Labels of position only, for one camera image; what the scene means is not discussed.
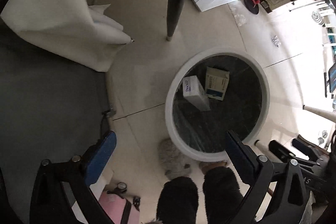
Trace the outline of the small white carton box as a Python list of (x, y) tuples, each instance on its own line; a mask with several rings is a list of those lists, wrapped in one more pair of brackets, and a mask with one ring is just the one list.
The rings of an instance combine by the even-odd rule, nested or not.
[(229, 80), (229, 72), (207, 67), (205, 93), (209, 98), (224, 100)]

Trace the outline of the long white toothpaste box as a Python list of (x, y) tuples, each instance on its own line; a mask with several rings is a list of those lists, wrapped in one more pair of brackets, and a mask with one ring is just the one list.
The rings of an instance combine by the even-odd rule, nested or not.
[(182, 80), (183, 97), (199, 111), (210, 111), (209, 98), (197, 76), (184, 77)]

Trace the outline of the white round trash bin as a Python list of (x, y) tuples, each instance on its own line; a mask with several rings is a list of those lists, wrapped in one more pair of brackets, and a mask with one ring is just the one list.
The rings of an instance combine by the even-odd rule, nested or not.
[[(224, 100), (209, 98), (210, 111), (199, 111), (183, 97), (184, 77), (197, 76), (205, 91), (207, 67), (230, 73)], [(269, 84), (259, 63), (249, 54), (215, 47), (187, 60), (171, 82), (165, 102), (169, 137), (184, 155), (197, 161), (227, 158), (225, 134), (233, 131), (247, 143), (268, 115)]]

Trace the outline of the right grey fuzzy slipper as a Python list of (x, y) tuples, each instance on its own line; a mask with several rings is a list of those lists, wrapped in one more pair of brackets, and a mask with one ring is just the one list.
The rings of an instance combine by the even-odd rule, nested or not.
[(226, 167), (228, 162), (226, 161), (217, 161), (217, 162), (200, 162), (199, 168), (203, 174), (206, 174), (209, 170), (212, 170), (217, 167)]

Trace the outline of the grey fuzzy slipper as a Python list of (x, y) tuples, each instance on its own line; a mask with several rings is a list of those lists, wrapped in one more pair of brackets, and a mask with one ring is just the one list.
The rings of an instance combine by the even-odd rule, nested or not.
[(206, 174), (209, 170), (212, 170), (217, 167), (226, 167), (228, 162), (226, 161), (217, 161), (217, 162), (200, 162), (199, 168), (203, 174)]
[(165, 176), (169, 180), (188, 177), (191, 173), (190, 159), (181, 153), (171, 139), (164, 139), (159, 143), (158, 158)]

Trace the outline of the dark grey sofa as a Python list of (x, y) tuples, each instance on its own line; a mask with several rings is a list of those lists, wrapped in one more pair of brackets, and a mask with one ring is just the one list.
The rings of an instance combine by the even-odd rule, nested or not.
[(45, 51), (1, 25), (1, 170), (9, 203), (29, 222), (42, 160), (83, 154), (110, 109), (105, 74)]

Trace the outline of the left grey fuzzy slipper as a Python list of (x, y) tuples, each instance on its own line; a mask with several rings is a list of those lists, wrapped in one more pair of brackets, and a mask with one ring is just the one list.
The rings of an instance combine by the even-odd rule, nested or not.
[(188, 177), (191, 173), (190, 159), (181, 153), (171, 139), (164, 139), (159, 143), (158, 158), (165, 176), (169, 180)]

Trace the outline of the dumbbell on floor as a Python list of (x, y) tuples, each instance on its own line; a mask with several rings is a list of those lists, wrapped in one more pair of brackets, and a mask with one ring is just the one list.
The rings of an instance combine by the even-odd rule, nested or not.
[(320, 26), (325, 26), (325, 14), (319, 11), (314, 11), (311, 14), (312, 19)]

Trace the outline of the white cloth on chair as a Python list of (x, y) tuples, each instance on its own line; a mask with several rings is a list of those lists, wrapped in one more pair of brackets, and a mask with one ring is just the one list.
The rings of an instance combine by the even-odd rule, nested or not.
[(133, 39), (104, 15), (108, 5), (87, 0), (9, 0), (1, 18), (20, 38), (59, 56), (107, 72)]

